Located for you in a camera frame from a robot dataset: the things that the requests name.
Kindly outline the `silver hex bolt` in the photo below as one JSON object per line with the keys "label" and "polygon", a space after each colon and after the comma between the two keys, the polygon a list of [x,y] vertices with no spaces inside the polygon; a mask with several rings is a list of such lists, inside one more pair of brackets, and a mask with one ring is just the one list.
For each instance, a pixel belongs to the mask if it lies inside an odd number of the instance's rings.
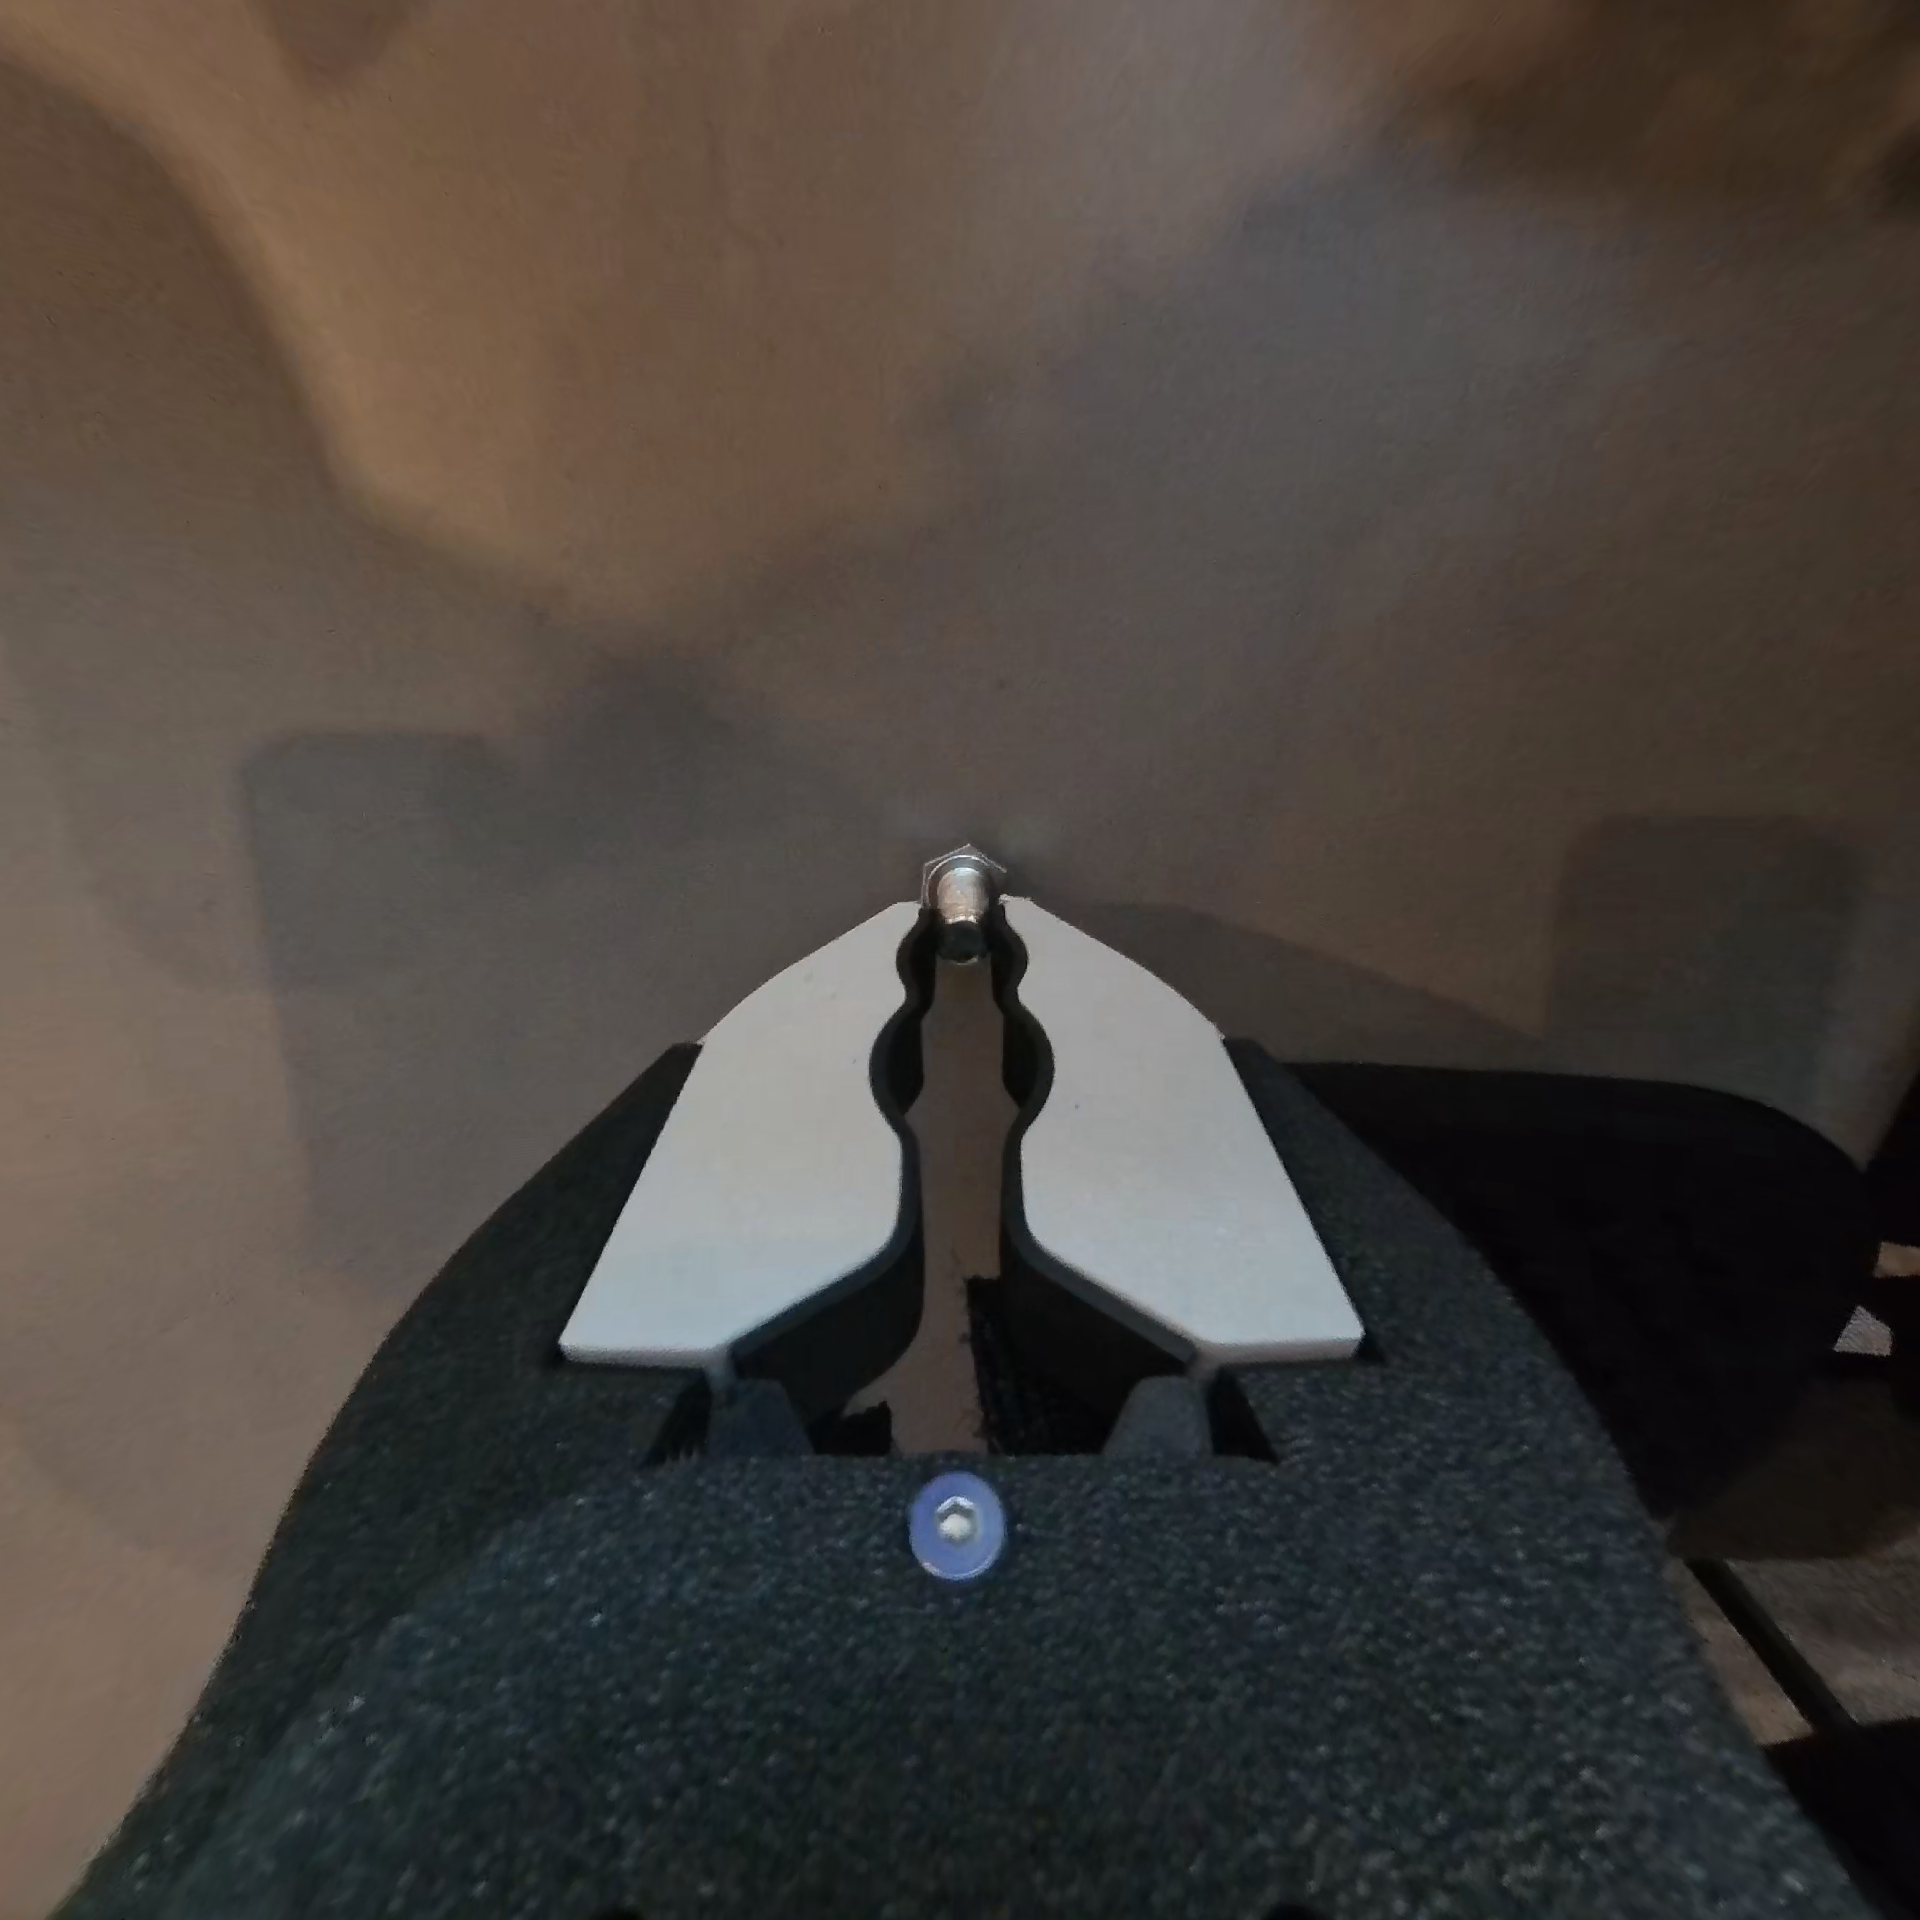
{"label": "silver hex bolt", "polygon": [[943,963],[968,966],[987,955],[1003,881],[1006,868],[974,843],[923,863],[919,902],[937,921],[937,953]]}

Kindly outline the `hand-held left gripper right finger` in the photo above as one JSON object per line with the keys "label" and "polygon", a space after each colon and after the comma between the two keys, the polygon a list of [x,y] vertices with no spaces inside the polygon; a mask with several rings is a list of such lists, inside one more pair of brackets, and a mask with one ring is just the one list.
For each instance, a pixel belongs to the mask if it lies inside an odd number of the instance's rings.
{"label": "hand-held left gripper right finger", "polygon": [[1360,1315],[1215,1023],[1039,902],[999,911],[1035,1058],[1006,1194],[1029,1274],[1182,1370],[1352,1361]]}

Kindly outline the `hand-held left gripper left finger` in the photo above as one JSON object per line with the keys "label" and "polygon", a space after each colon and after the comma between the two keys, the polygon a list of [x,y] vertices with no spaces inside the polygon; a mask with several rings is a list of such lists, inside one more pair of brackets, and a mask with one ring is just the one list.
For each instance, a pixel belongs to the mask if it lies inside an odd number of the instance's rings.
{"label": "hand-held left gripper left finger", "polygon": [[905,1146],[873,1058],[908,1007],[901,950],[919,929],[909,900],[884,905],[702,1038],[559,1332],[566,1361],[732,1374],[753,1338],[883,1254]]}

